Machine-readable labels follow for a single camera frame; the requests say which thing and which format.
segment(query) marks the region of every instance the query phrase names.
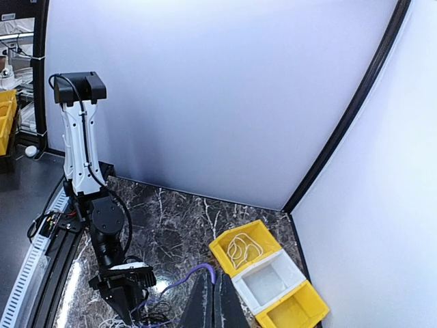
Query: white backdrop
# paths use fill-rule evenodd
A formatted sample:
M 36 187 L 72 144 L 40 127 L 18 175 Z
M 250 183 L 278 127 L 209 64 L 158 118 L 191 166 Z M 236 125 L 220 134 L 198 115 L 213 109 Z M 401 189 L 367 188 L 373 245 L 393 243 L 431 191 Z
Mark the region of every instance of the white backdrop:
M 46 75 L 95 70 L 120 176 L 281 209 L 363 78 L 396 0 L 52 0 Z M 50 147 L 62 123 L 47 86 Z
M 437 323 L 437 1 L 418 0 L 379 84 L 292 213 L 324 328 Z

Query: white container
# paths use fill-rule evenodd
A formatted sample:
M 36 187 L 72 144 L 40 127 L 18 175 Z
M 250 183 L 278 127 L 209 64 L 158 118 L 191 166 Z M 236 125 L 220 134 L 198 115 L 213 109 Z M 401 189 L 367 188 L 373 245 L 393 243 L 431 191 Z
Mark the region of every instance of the white container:
M 283 249 L 232 278 L 238 294 L 253 315 L 264 311 L 305 280 Z

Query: white cable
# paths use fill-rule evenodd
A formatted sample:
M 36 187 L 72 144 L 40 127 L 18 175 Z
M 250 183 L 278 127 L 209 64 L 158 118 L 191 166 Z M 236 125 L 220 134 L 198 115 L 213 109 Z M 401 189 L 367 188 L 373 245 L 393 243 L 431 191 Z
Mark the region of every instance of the white cable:
M 241 237 L 246 237 L 247 239 L 250 240 L 250 243 L 246 244 L 246 242 Z M 240 241 L 240 243 L 244 245 L 244 251 L 242 250 L 241 246 L 237 244 L 237 241 Z M 237 234 L 234 237 L 234 239 L 232 239 L 231 243 L 227 248 L 227 256 L 231 260 L 235 269 L 238 269 L 241 266 L 241 264 L 247 262 L 247 258 L 249 257 L 250 247 L 253 247 L 257 250 L 258 256 L 256 258 L 263 256 L 264 254 L 263 248 L 247 234 L 245 233 Z

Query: yellow container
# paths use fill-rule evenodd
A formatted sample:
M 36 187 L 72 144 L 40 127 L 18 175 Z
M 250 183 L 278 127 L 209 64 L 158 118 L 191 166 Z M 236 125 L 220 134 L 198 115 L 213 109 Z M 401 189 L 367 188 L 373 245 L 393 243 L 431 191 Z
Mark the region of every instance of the yellow container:
M 328 313 L 329 307 L 306 280 L 256 319 L 263 328 L 313 328 Z
M 0 156 L 6 154 L 16 108 L 16 90 L 0 92 Z
M 227 255 L 227 250 L 229 244 L 239 234 L 246 234 L 248 237 L 250 237 L 259 246 L 261 246 L 264 253 L 260 256 L 255 247 L 249 247 L 247 249 L 247 260 L 244 261 L 244 263 L 241 263 L 241 265 L 238 265 L 236 268 L 234 263 Z M 277 251 L 280 251 L 281 246 L 272 236 L 270 231 L 268 231 L 264 223 L 262 223 L 261 220 L 257 220 L 246 225 L 242 225 L 241 227 L 225 231 L 217 239 L 210 243 L 210 249 L 222 266 L 224 272 L 233 278 L 252 264 L 272 255 Z

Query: robotic arm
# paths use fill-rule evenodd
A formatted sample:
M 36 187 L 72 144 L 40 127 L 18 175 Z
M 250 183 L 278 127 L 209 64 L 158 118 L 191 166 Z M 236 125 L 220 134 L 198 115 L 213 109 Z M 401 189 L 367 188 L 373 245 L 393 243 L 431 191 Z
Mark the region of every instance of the robotic arm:
M 126 264 L 132 239 L 128 209 L 109 190 L 100 172 L 94 122 L 98 100 L 107 97 L 106 87 L 95 72 L 55 74 L 55 102 L 61 105 L 66 145 L 64 190 L 76 211 L 76 219 L 89 227 L 99 274 L 89 281 L 128 325 L 138 320 L 138 304 L 147 299 L 147 289 L 156 285 L 153 268 L 143 262 Z M 121 234 L 125 215 L 130 224 L 125 248 Z

